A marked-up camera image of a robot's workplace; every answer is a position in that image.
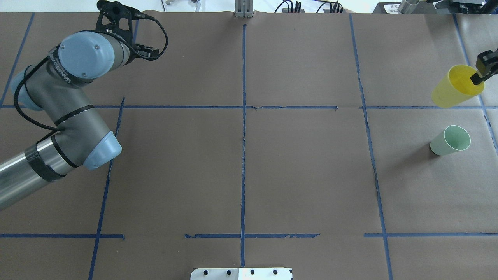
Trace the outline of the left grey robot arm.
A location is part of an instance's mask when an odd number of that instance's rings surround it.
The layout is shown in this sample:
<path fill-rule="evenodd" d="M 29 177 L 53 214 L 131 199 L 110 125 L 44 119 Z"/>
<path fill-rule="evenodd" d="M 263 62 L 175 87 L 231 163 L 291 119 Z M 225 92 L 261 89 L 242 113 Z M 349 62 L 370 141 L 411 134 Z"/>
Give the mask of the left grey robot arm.
<path fill-rule="evenodd" d="M 14 104 L 44 110 L 52 134 L 1 164 L 1 209 L 58 181 L 80 166 L 95 170 L 122 147 L 83 88 L 128 64 L 132 47 L 108 31 L 80 31 L 66 37 L 37 65 L 10 84 Z"/>

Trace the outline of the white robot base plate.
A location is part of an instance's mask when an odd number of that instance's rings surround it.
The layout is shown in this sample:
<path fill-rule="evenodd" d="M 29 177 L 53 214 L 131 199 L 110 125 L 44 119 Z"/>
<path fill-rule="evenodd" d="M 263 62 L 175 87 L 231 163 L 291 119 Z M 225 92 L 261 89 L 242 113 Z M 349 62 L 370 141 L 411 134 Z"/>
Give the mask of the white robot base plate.
<path fill-rule="evenodd" d="M 191 280 L 293 280 L 291 268 L 199 268 L 190 275 Z"/>

